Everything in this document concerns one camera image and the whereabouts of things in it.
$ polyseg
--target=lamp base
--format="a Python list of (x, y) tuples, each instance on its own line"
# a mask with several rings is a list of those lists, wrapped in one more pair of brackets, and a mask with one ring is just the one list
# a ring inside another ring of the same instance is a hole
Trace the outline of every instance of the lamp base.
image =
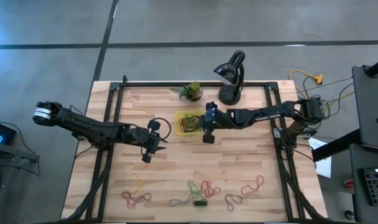
[(240, 91), (237, 92), (235, 96), (234, 90), (236, 86), (234, 85), (225, 85), (219, 90), (218, 98), (225, 105), (235, 105), (240, 100)]

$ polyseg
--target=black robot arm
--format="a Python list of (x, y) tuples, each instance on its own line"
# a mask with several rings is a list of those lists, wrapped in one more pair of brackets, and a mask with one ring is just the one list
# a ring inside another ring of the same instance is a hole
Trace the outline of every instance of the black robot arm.
[(87, 138), (95, 147), (107, 147), (112, 142), (143, 147), (146, 153), (143, 154), (142, 160), (146, 163), (150, 163), (151, 156), (156, 151), (165, 149), (159, 147), (160, 141), (166, 141), (156, 132), (160, 128), (160, 123), (154, 120), (149, 121), (147, 128), (129, 123), (100, 122), (75, 113), (71, 108), (64, 108), (60, 103), (38, 102), (33, 121), (42, 126), (67, 129), (75, 138)]
[[(301, 105), (300, 110), (296, 110), (295, 105)], [(199, 126), (205, 132), (203, 142), (213, 144), (212, 132), (215, 129), (244, 129), (258, 121), (287, 117), (293, 118), (294, 123), (281, 130), (282, 139), (284, 142), (295, 142), (297, 136), (308, 125), (318, 124), (324, 118), (320, 106), (319, 98), (311, 98), (309, 100), (286, 101), (279, 105), (257, 110), (228, 109), (226, 113), (223, 113), (218, 110), (218, 106), (214, 102), (211, 102), (206, 104), (205, 115), (199, 117)]]

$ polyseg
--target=white paper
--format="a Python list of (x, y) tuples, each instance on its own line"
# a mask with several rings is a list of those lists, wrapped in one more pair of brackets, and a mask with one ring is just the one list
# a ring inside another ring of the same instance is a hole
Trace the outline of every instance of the white paper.
[[(320, 146), (324, 146), (325, 144), (327, 143), (314, 138), (309, 139), (309, 145), (313, 149), (317, 149)], [(316, 162), (316, 173), (322, 175), (323, 177), (331, 178), (331, 156)]]

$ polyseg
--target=gray floor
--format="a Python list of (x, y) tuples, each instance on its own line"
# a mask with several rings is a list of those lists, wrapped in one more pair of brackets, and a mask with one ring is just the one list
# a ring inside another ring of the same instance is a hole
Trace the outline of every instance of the gray floor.
[[(112, 0), (0, 0), (0, 44), (102, 43)], [(378, 40), (378, 0), (120, 0), (110, 43), (197, 41)], [(100, 80), (212, 80), (215, 66), (236, 47), (108, 49)], [(378, 45), (240, 47), (247, 80), (282, 80), (293, 69), (351, 76), (353, 65), (378, 61)], [(99, 49), (0, 50), (0, 121), (12, 122), (41, 154), (42, 176), (20, 172), (0, 223), (58, 220), (77, 141), (60, 128), (35, 125), (38, 101), (85, 110)], [(295, 75), (301, 85), (303, 75)], [(350, 80), (310, 91), (329, 99)], [(315, 87), (308, 81), (307, 87)], [(337, 138), (358, 127), (354, 97), (324, 121), (319, 136)], [(16, 140), (16, 146), (22, 143)], [(333, 157), (333, 177), (320, 177), (329, 217), (352, 209), (343, 190), (350, 178), (347, 152)]]

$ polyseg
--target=wooden table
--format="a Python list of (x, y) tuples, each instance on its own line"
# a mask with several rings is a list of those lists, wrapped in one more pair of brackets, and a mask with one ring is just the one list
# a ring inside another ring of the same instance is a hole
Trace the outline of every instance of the wooden table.
[[(274, 82), (279, 83), (282, 102), (297, 100), (293, 81)], [(86, 113), (90, 118), (103, 120), (109, 84), (110, 82), (94, 83)], [(190, 102), (180, 100), (178, 95), (167, 87), (125, 87), (119, 121), (146, 127), (150, 119), (162, 117), (169, 120), (173, 126), (176, 111), (204, 110), (205, 104), (211, 101), (214, 101), (221, 111), (227, 108), (256, 109), (266, 106), (263, 88), (244, 87), (240, 102), (234, 106), (226, 106), (219, 102), (218, 90), (219, 87), (204, 88), (201, 100)], [(287, 119), (287, 125), (291, 122), (291, 119)], [(167, 130), (167, 125), (162, 123), (161, 136), (164, 136)], [(179, 137), (173, 128), (167, 139), (168, 143), (161, 144), (167, 149), (156, 152), (150, 164), (141, 161), (138, 147), (116, 144), (104, 222), (286, 221), (287, 214), (270, 122), (258, 122), (243, 130), (216, 130), (214, 135), (214, 144), (203, 144), (201, 136)], [(88, 147), (88, 142), (81, 142), (78, 153)], [(299, 146), (297, 150), (311, 156), (308, 147)], [(76, 159), (62, 218), (71, 215), (88, 193), (95, 158), (96, 149), (91, 149)], [(301, 190), (318, 212), (327, 217), (314, 164), (297, 153), (294, 159)], [(130, 180), (131, 174), (137, 174), (144, 180), (144, 186), (136, 195), (147, 192), (152, 195), (152, 200), (146, 205), (141, 203), (133, 209), (127, 208), (126, 200), (121, 197), (122, 191), (128, 190), (132, 184), (137, 184)], [(234, 203), (234, 211), (229, 212), (225, 195), (240, 195), (243, 186), (256, 184), (258, 175), (263, 175), (265, 179), (259, 191), (243, 196), (243, 202)], [(190, 191), (187, 181), (190, 179), (199, 182), (210, 180), (212, 186), (221, 187), (222, 192), (209, 198), (206, 208), (196, 208), (191, 203), (170, 207), (170, 199), (188, 198)], [(290, 198), (294, 214), (298, 214), (291, 190)], [(95, 200), (94, 211), (98, 209), (98, 200), (99, 195)]]

